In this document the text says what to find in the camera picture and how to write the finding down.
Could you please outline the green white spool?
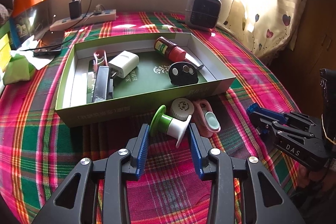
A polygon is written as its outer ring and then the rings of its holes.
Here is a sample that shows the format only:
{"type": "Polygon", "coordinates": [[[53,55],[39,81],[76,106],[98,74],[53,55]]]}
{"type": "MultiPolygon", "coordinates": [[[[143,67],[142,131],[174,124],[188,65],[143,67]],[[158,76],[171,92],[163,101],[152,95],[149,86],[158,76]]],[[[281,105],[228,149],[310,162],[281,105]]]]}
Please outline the green white spool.
{"type": "Polygon", "coordinates": [[[154,137],[158,132],[169,135],[177,139],[176,148],[181,145],[187,127],[191,121],[192,115],[189,115],[185,121],[166,115],[166,106],[162,105],[154,114],[149,127],[150,136],[154,137]]]}

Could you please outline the plaid pink green blanket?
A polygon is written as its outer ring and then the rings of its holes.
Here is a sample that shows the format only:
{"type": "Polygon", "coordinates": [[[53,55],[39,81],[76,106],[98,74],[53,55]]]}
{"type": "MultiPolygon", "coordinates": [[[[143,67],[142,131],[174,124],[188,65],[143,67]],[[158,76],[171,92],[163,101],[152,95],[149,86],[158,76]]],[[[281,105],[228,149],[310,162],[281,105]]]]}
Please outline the plaid pink green blanket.
{"type": "MultiPolygon", "coordinates": [[[[287,193],[297,186],[298,164],[264,143],[246,115],[252,103],[278,112],[297,106],[276,76],[249,50],[222,30],[194,31],[235,75],[224,94],[208,99],[221,131],[214,147],[230,156],[256,156],[287,193]]],[[[60,56],[31,80],[5,87],[1,95],[1,195],[20,223],[30,223],[55,188],[83,157],[108,157],[136,136],[152,113],[79,128],[56,114],[56,95],[68,43],[60,56]]],[[[145,173],[127,185],[133,223],[205,223],[211,184],[195,173],[187,141],[152,140],[145,173]]]]}

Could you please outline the black smartphone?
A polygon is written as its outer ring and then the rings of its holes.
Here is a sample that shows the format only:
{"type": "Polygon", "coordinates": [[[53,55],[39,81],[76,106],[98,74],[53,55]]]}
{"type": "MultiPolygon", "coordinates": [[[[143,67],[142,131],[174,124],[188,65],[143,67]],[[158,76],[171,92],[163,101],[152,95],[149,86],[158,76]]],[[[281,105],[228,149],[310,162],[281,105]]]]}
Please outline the black smartphone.
{"type": "Polygon", "coordinates": [[[63,48],[64,31],[48,30],[42,38],[35,50],[33,50],[34,57],[56,57],[63,48]]]}

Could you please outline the red cap brown bottle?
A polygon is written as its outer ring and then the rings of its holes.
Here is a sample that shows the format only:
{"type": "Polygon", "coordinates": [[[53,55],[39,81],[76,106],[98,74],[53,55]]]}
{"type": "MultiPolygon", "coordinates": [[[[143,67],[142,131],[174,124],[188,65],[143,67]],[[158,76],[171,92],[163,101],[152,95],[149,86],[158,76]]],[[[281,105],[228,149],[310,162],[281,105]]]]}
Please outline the red cap brown bottle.
{"type": "Polygon", "coordinates": [[[162,36],[155,40],[154,50],[171,62],[182,62],[186,59],[185,50],[162,36]]]}

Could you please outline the black remote stick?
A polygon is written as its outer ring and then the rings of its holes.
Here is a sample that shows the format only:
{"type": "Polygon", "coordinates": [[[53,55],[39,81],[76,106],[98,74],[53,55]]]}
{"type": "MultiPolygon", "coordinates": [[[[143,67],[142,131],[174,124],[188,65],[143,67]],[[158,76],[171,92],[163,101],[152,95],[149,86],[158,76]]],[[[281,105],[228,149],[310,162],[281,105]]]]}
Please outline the black remote stick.
{"type": "Polygon", "coordinates": [[[112,71],[108,66],[100,66],[93,89],[92,103],[113,98],[112,71]]]}

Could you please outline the black round key fob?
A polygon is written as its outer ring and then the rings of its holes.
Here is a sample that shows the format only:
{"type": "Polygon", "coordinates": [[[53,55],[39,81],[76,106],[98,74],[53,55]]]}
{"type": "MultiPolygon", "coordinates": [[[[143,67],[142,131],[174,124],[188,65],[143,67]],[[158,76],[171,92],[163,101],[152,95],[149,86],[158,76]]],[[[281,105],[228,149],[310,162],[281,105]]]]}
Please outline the black round key fob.
{"type": "Polygon", "coordinates": [[[186,86],[198,83],[198,73],[188,62],[175,62],[169,67],[169,79],[173,86],[186,86]]]}

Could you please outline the pink clip with teal pad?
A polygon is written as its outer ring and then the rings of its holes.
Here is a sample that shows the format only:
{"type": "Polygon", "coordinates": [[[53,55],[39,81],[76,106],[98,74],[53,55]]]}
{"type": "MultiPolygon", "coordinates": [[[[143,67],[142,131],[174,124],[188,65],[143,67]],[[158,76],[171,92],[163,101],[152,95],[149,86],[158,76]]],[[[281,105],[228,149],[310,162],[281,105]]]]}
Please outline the pink clip with teal pad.
{"type": "Polygon", "coordinates": [[[193,105],[195,110],[192,120],[197,125],[200,135],[211,138],[221,130],[221,126],[209,102],[205,99],[195,100],[193,105]]]}

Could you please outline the white usb charger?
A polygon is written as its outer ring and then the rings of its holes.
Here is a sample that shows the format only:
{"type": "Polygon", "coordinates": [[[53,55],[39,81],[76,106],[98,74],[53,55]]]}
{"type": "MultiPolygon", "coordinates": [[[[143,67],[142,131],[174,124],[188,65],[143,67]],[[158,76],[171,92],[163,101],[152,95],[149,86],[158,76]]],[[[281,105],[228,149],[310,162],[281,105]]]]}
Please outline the white usb charger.
{"type": "Polygon", "coordinates": [[[138,64],[139,56],[125,50],[108,62],[108,66],[122,79],[134,70],[138,64]]]}

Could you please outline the white round cap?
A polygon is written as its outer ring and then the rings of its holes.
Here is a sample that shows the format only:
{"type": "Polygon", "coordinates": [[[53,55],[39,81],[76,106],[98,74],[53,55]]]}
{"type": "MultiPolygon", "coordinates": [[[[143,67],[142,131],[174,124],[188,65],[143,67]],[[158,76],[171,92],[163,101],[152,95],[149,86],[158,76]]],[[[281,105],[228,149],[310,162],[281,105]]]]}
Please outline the white round cap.
{"type": "Polygon", "coordinates": [[[194,105],[190,100],[177,98],[171,104],[170,116],[181,121],[186,121],[190,115],[193,115],[194,111],[194,105]]]}

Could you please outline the black plugged charger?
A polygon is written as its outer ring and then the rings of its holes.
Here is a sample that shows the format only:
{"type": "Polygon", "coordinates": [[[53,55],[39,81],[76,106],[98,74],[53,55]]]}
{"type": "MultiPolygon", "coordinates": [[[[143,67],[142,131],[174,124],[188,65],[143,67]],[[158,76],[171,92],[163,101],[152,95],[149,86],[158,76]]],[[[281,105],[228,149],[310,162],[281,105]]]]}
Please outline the black plugged charger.
{"type": "Polygon", "coordinates": [[[69,2],[69,12],[70,12],[70,19],[79,18],[82,15],[81,12],[81,0],[72,0],[69,2]]]}

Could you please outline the yellow green boxes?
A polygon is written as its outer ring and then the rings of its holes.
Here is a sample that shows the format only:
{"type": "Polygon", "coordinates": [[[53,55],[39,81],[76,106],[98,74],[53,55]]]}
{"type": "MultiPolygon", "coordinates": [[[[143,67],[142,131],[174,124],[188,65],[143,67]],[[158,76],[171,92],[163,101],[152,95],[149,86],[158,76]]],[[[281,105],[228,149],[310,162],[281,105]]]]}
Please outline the yellow green boxes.
{"type": "Polygon", "coordinates": [[[9,19],[1,27],[1,72],[5,71],[10,59],[11,59],[11,50],[16,50],[21,45],[17,30],[13,23],[13,20],[9,19]]]}

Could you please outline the grey small heater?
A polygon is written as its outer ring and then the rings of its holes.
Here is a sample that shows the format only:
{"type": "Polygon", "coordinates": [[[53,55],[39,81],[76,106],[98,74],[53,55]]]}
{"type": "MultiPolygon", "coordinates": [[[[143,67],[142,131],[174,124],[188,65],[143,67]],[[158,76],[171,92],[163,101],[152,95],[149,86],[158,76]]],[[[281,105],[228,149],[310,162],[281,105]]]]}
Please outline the grey small heater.
{"type": "Polygon", "coordinates": [[[185,23],[190,28],[212,31],[218,22],[221,0],[188,0],[185,23]]]}

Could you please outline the green cardboard box tray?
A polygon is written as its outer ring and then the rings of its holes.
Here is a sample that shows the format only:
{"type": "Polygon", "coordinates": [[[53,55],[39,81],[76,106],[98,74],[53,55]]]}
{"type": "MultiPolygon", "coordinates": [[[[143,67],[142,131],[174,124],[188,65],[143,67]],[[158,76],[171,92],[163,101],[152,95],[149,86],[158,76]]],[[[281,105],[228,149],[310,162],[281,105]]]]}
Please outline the green cardboard box tray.
{"type": "Polygon", "coordinates": [[[179,97],[202,99],[224,93],[235,75],[223,61],[193,34],[145,33],[114,36],[73,46],[66,60],[56,98],[56,113],[68,127],[76,127],[156,110],[179,97]],[[180,46],[203,65],[198,82],[175,87],[169,79],[171,61],[154,50],[159,37],[180,46]],[[92,102],[94,52],[104,50],[112,59],[126,50],[139,56],[138,66],[124,79],[114,80],[112,99],[92,102]]]}

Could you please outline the pink red small clip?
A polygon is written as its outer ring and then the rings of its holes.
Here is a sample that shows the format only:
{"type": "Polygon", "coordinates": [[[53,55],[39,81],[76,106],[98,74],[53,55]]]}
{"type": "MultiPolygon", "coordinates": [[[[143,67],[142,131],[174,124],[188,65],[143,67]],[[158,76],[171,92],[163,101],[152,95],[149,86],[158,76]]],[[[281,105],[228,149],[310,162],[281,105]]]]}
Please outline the pink red small clip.
{"type": "Polygon", "coordinates": [[[108,66],[108,60],[105,50],[97,50],[93,54],[93,71],[97,74],[100,66],[108,66]]]}

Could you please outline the green tissue pack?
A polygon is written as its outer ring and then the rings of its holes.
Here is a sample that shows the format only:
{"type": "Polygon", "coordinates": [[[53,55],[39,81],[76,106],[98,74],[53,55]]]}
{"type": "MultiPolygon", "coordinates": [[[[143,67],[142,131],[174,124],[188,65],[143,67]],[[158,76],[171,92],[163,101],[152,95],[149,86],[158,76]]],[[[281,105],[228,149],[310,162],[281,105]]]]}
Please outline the green tissue pack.
{"type": "Polygon", "coordinates": [[[3,84],[5,86],[20,81],[29,81],[35,74],[35,67],[29,63],[25,56],[16,54],[11,57],[4,76],[3,84]]]}

